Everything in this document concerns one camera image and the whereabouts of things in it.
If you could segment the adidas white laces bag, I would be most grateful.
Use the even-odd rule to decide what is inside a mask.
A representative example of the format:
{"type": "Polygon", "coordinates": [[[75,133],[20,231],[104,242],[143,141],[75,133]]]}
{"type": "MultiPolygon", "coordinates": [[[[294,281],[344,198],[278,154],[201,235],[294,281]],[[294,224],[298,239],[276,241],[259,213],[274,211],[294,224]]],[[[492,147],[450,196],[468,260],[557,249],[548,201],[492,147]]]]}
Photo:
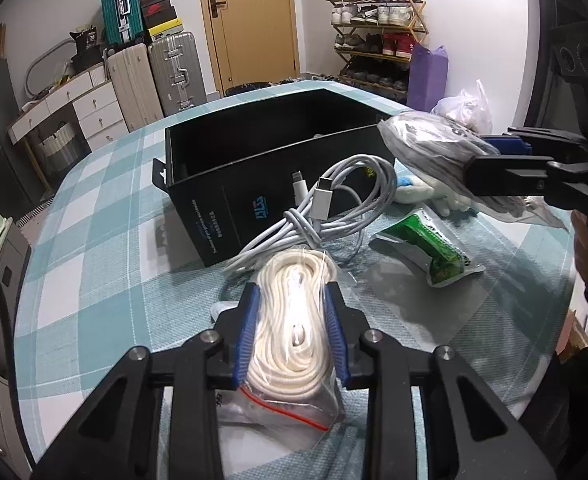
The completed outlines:
{"type": "Polygon", "coordinates": [[[485,214],[506,221],[525,218],[521,197],[483,197],[464,184],[464,167],[472,158],[500,154],[472,130],[427,112],[402,112],[379,122],[378,129],[388,150],[419,177],[446,185],[485,214]]]}

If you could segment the white plush toy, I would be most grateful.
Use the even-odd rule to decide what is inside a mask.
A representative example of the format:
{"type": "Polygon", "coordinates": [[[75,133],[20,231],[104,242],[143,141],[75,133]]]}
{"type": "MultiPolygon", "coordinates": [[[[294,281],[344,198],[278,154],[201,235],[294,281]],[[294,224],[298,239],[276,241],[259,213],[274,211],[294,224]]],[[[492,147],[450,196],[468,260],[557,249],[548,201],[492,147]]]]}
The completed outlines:
{"type": "Polygon", "coordinates": [[[449,217],[453,212],[467,212],[471,209],[468,198],[456,194],[443,183],[425,182],[417,176],[397,178],[394,201],[401,205],[430,203],[442,218],[449,217]]]}

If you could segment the cream shoelaces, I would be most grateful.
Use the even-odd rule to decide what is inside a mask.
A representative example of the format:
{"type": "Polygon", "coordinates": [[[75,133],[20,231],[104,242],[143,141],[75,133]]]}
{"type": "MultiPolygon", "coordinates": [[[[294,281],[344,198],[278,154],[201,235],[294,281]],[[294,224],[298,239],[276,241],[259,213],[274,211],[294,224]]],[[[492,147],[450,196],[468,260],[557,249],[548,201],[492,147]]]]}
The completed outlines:
{"type": "Polygon", "coordinates": [[[326,252],[303,247],[278,252],[255,273],[253,356],[244,384],[217,392],[222,424],[249,426],[298,451],[316,446],[343,418],[322,301],[336,274],[326,252]]]}

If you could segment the green white snack packet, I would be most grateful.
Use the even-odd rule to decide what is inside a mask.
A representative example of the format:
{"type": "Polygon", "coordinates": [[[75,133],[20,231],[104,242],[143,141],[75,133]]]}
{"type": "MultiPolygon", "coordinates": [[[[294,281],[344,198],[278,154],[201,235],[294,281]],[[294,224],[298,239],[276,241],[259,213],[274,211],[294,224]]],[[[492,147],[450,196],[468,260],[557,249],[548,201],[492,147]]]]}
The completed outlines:
{"type": "Polygon", "coordinates": [[[422,270],[428,286],[433,288],[444,288],[485,272],[454,232],[425,206],[413,208],[373,239],[422,270]]]}

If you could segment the black cardboard box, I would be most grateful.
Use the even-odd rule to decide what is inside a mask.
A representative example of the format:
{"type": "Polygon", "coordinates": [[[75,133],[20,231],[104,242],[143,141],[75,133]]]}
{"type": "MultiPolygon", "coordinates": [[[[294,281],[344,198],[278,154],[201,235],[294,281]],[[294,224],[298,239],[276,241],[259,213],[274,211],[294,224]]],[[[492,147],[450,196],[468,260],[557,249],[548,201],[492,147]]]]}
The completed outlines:
{"type": "Polygon", "coordinates": [[[167,193],[206,266],[237,255],[295,204],[308,185],[356,154],[390,159],[376,126],[404,111],[393,101],[327,81],[279,84],[190,108],[165,129],[152,182],[167,193]]]}

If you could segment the purple paper bag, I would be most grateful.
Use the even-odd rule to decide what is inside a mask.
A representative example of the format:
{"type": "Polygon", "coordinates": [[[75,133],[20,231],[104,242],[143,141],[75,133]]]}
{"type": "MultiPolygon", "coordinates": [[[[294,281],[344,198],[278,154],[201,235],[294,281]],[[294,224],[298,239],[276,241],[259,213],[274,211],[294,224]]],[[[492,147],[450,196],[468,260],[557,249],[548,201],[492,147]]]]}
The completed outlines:
{"type": "Polygon", "coordinates": [[[430,112],[445,96],[449,58],[444,46],[435,50],[415,44],[409,68],[407,105],[430,112]]]}

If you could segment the teal checked tablecloth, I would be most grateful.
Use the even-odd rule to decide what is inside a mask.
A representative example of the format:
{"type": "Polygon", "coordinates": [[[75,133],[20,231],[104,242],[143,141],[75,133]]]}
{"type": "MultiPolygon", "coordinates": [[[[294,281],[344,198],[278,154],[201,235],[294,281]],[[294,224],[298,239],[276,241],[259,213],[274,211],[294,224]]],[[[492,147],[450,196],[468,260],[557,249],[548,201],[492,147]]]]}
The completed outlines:
{"type": "MultiPolygon", "coordinates": [[[[64,179],[32,248],[14,332],[18,405],[40,458],[132,346],[178,346],[240,286],[203,266],[169,197],[152,182],[166,118],[89,155],[64,179]]],[[[373,236],[344,269],[347,304],[410,348],[449,344],[513,415],[540,385],[575,283],[572,231],[484,214],[449,227],[483,272],[444,288],[373,236]]]]}

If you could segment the wooden shoe rack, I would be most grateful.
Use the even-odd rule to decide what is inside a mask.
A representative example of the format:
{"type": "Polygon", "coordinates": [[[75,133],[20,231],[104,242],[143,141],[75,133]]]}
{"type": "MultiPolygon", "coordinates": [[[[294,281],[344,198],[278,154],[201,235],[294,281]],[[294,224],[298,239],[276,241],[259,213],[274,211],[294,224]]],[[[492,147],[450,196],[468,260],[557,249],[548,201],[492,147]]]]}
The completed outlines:
{"type": "Polygon", "coordinates": [[[332,4],[336,79],[404,104],[413,51],[428,36],[424,0],[326,0],[332,4]]]}

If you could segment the white drawer desk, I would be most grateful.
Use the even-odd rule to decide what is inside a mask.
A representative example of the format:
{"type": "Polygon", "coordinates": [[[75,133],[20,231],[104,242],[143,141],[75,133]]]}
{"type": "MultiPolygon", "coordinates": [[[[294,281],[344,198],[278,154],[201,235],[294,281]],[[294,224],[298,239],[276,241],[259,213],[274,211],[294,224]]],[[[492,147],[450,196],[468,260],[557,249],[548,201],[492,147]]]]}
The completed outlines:
{"type": "Polygon", "coordinates": [[[47,119],[70,106],[93,152],[129,133],[108,73],[103,64],[96,64],[36,101],[9,125],[11,142],[17,144],[47,119]]]}

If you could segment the grey white laundry basket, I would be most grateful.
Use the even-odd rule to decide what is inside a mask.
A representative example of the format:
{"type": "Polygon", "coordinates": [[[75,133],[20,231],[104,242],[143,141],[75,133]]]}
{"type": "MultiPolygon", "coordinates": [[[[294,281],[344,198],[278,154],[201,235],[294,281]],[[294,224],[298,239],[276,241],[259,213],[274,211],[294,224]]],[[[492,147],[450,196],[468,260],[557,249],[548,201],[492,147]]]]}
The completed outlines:
{"type": "Polygon", "coordinates": [[[73,122],[62,122],[59,129],[38,143],[41,166],[51,180],[62,179],[89,153],[89,145],[73,122]]]}

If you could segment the silver suitcase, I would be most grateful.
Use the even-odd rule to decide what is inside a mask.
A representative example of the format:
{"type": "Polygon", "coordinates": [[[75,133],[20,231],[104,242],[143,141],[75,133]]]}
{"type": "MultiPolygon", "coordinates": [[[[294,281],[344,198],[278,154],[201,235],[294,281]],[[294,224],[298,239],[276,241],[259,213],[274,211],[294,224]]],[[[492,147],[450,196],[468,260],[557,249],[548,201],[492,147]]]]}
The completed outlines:
{"type": "Polygon", "coordinates": [[[154,40],[149,46],[149,59],[166,116],[207,102],[198,50],[190,32],[154,40]]]}

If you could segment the beige suitcase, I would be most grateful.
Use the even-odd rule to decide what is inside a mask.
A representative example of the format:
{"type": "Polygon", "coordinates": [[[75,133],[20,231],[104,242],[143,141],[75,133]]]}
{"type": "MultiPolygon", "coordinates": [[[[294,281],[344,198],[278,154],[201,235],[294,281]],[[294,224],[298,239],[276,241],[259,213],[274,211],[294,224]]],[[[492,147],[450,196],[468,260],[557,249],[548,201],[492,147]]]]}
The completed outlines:
{"type": "Polygon", "coordinates": [[[164,118],[144,44],[109,56],[106,68],[130,132],[164,118]]]}

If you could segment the dark grey refrigerator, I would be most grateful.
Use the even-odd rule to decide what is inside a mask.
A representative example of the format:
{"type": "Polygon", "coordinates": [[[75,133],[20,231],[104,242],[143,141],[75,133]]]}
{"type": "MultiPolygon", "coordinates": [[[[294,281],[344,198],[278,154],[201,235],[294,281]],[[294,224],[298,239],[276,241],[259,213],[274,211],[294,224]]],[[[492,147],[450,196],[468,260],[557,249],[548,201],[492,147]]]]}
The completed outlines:
{"type": "Polygon", "coordinates": [[[14,219],[31,212],[44,195],[44,186],[25,149],[9,137],[9,126],[17,118],[9,65],[0,60],[0,214],[14,219]]]}

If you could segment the wooden door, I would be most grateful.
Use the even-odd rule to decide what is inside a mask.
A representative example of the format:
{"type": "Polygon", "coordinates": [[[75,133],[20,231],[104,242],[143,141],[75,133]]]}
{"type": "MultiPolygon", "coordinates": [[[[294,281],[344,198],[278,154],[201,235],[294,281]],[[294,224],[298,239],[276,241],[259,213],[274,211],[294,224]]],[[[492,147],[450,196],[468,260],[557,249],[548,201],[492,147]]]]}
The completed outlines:
{"type": "Polygon", "coordinates": [[[294,0],[201,0],[201,6],[219,92],[300,74],[294,0]]]}

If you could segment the stack of shoe boxes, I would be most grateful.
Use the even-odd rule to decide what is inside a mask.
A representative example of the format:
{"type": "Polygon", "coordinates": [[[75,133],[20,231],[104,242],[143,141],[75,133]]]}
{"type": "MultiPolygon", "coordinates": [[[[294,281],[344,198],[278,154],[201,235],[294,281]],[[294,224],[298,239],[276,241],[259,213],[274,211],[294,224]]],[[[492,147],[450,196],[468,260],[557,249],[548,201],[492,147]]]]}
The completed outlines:
{"type": "Polygon", "coordinates": [[[152,36],[152,30],[178,18],[172,0],[139,0],[142,21],[146,32],[152,36]]]}

